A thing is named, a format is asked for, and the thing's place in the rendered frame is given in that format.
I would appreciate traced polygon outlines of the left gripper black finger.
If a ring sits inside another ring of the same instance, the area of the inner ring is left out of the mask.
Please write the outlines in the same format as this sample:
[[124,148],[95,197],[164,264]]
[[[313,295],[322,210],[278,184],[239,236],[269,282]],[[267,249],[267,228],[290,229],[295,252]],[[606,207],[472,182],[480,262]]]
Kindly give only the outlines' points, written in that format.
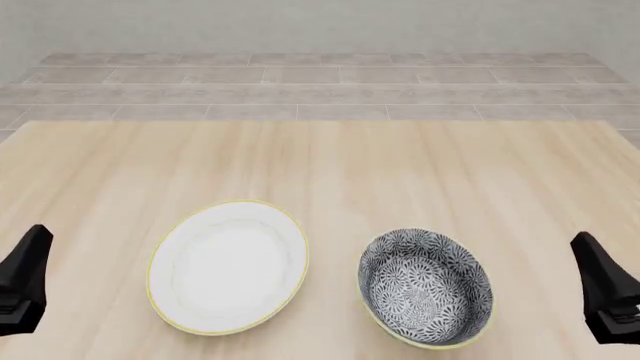
[[45,275],[53,234],[34,224],[0,262],[0,294],[45,301]]

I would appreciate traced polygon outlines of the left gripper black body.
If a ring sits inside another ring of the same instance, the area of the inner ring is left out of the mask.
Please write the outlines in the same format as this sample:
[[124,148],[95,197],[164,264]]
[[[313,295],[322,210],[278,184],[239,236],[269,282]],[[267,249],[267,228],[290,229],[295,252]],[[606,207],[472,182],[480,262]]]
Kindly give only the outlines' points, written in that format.
[[0,335],[35,332],[46,305],[44,291],[26,294],[0,291]]

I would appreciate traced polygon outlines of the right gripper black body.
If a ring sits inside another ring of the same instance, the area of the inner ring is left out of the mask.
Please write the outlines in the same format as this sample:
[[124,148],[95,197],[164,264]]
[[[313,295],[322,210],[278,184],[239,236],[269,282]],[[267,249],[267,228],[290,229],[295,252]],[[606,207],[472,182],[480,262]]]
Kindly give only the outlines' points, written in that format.
[[640,344],[640,304],[585,302],[585,322],[599,344]]

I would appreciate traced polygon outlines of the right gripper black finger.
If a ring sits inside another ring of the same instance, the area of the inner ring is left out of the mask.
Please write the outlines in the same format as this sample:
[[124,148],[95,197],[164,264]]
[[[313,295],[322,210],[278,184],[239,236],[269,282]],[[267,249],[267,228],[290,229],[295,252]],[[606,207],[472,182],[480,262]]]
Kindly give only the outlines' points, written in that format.
[[626,272],[587,232],[570,242],[583,290],[584,314],[603,312],[615,320],[640,317],[640,281]]

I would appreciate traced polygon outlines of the black and white patterned bowl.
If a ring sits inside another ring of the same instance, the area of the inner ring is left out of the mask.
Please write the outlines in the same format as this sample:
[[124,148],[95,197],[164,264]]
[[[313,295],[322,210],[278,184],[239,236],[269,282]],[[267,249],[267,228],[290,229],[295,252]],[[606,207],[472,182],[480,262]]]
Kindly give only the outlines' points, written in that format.
[[494,297],[471,251],[432,230],[377,236],[360,256],[357,284],[369,314],[390,335],[425,349],[454,349],[488,326]]

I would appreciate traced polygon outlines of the white plate with yellow rim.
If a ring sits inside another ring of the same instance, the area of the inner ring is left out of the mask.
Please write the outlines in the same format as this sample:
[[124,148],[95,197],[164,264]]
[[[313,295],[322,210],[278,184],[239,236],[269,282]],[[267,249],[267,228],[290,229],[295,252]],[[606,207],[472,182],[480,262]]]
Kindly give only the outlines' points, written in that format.
[[231,200],[188,216],[159,242],[146,272],[149,302],[193,335],[244,332],[294,298],[309,242],[291,215],[258,200]]

